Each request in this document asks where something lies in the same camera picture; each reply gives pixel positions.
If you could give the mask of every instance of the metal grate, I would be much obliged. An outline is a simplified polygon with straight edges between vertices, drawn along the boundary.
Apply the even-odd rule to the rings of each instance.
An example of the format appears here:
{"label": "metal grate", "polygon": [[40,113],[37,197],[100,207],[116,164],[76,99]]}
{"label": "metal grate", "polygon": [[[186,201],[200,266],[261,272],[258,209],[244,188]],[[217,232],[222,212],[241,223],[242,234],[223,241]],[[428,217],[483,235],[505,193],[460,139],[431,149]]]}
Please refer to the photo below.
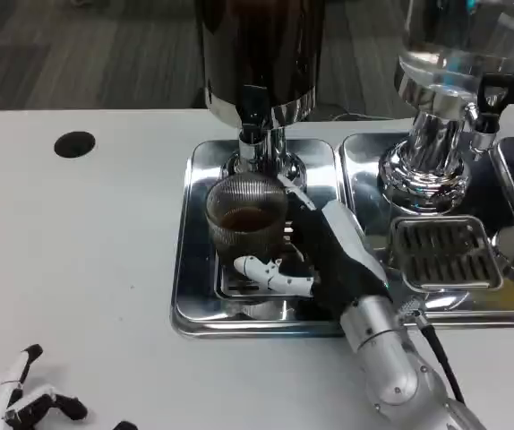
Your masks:
{"label": "metal grate", "polygon": [[395,219],[392,252],[409,287],[498,288],[502,278],[482,222],[470,216]]}

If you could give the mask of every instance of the gray carpet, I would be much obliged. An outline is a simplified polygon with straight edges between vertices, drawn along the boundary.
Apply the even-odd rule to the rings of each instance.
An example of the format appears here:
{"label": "gray carpet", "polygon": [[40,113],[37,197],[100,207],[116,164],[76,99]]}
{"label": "gray carpet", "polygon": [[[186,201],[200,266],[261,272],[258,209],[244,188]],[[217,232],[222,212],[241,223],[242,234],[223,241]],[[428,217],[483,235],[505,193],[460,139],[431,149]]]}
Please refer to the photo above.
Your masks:
{"label": "gray carpet", "polygon": [[[0,109],[188,108],[201,87],[193,0],[0,0]],[[329,0],[318,117],[406,117],[392,85],[396,0]]]}

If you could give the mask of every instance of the silver robotic arm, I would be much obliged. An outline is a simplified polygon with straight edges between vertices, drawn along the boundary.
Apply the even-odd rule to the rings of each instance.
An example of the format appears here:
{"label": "silver robotic arm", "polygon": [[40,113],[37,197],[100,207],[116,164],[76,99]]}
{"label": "silver robotic arm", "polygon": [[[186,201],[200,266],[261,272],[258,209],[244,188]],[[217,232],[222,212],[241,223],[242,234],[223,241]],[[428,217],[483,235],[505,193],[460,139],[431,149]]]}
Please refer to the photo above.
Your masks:
{"label": "silver robotic arm", "polygon": [[[296,242],[321,282],[311,275],[283,275],[279,260],[263,264],[247,256],[236,261],[236,268],[272,289],[313,297],[330,309],[365,372],[368,397],[398,430],[484,430],[462,402],[449,397],[443,380],[416,351],[393,309],[385,271],[365,245],[354,214],[337,201],[316,210],[290,182],[279,180],[290,197],[297,197]],[[414,317],[424,328],[424,314],[416,311]]]}
{"label": "silver robotic arm", "polygon": [[478,418],[451,399],[436,371],[424,361],[398,322],[387,297],[353,303],[340,324],[367,379],[377,411],[401,430],[483,430]]}

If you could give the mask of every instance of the dark liquid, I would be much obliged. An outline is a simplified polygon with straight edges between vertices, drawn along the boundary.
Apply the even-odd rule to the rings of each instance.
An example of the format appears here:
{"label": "dark liquid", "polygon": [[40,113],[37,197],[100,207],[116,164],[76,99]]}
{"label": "dark liquid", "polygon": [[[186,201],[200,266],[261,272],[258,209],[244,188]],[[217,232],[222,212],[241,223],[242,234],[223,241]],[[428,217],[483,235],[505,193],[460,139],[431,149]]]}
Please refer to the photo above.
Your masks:
{"label": "dark liquid", "polygon": [[267,228],[276,221],[276,218],[274,214],[259,208],[241,208],[227,213],[220,225],[228,230],[249,233]]}
{"label": "dark liquid", "polygon": [[317,82],[324,0],[196,0],[205,85],[237,104],[244,85],[265,87],[272,107]]}

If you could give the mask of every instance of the table surface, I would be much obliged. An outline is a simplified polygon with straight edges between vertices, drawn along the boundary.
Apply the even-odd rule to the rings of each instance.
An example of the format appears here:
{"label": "table surface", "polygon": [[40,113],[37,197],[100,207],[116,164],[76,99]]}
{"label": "table surface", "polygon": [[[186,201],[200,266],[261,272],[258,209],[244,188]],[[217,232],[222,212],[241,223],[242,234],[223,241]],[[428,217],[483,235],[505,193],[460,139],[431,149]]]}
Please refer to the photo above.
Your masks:
{"label": "table surface", "polygon": [[[514,107],[502,119],[514,134]],[[300,124],[338,145],[410,120]],[[94,151],[62,159],[63,133]],[[169,323],[187,158],[235,132],[205,111],[0,112],[0,371],[40,343],[26,389],[52,383],[140,429],[388,428],[343,339],[191,340]],[[435,363],[417,333],[412,337]],[[442,331],[469,407],[514,428],[514,329]],[[76,428],[51,414],[39,429]]]}

